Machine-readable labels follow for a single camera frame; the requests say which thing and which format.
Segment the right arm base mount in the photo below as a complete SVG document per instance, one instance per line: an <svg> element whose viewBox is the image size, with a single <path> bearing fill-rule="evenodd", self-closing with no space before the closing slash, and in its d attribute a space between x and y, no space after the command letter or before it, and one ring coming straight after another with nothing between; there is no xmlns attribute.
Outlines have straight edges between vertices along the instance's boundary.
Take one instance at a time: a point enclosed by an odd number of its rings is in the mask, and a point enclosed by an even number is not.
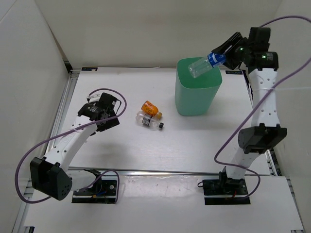
<svg viewBox="0 0 311 233"><path fill-rule="evenodd" d="M233 180L226 172L219 172L217 179L203 179L197 184L203 189L205 205L249 205L245 179Z"/></svg>

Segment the clear bottle blue label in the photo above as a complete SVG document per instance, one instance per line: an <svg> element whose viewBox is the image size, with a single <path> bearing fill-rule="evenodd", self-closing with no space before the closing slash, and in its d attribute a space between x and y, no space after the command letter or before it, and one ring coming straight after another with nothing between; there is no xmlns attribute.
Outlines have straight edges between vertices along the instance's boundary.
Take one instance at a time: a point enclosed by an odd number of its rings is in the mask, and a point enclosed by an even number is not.
<svg viewBox="0 0 311 233"><path fill-rule="evenodd" d="M193 78L198 78L213 68L222 65L225 61L226 57L224 54L211 52L206 57L202 57L194 63L190 64L188 69Z"/></svg>

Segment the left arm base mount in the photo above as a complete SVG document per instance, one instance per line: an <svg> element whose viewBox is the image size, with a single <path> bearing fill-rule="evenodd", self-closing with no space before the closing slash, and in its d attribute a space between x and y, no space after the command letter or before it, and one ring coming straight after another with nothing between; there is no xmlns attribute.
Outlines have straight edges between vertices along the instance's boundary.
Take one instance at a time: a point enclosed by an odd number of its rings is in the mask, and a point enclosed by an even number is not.
<svg viewBox="0 0 311 233"><path fill-rule="evenodd" d="M116 204L119 198L120 176L115 170L100 172L95 169L84 169L76 172L81 178L78 181L90 181L75 190L72 203L83 204Z"/></svg>

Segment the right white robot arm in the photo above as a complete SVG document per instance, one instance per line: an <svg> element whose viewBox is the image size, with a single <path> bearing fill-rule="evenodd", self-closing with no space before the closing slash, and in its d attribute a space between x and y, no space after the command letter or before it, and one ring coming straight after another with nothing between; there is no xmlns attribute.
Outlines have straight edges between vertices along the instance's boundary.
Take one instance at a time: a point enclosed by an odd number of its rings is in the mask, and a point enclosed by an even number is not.
<svg viewBox="0 0 311 233"><path fill-rule="evenodd" d="M251 164L287 135L287 129L280 126L276 96L272 93L276 84L278 55L269 51L270 33L270 28L256 27L251 28L248 37L236 32L207 56L214 67L224 64L235 69L245 64L252 91L251 125L238 128L239 149L219 173L218 188L224 194L231 193L236 184L244 180Z"/></svg>

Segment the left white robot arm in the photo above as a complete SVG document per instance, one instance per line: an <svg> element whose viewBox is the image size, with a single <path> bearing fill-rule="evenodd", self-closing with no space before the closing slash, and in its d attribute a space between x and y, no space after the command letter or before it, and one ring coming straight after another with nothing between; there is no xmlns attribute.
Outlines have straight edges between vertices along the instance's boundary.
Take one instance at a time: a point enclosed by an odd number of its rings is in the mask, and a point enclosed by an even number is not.
<svg viewBox="0 0 311 233"><path fill-rule="evenodd" d="M119 125L114 111L116 97L102 93L87 101L77 113L72 132L62 136L45 156L30 162L32 187L57 200L63 200L70 191L96 195L103 190L99 171L68 172L74 156L90 136Z"/></svg>

